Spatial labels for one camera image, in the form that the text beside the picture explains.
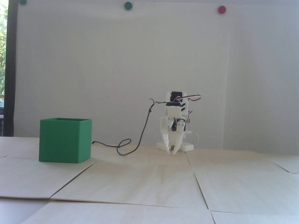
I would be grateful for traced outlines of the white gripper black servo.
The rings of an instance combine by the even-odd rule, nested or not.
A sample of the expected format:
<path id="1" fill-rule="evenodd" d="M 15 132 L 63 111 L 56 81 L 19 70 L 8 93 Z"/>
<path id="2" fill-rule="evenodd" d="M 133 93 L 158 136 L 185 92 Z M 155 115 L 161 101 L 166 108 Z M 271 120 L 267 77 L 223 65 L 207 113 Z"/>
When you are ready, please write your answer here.
<path id="1" fill-rule="evenodd" d="M 173 155 L 175 155 L 182 144 L 184 133 L 186 132 L 186 118 L 184 117 L 162 117 L 160 119 L 160 132 L 163 139 L 162 149 L 168 154 L 169 151 L 169 139 L 168 132 L 173 132 Z"/>

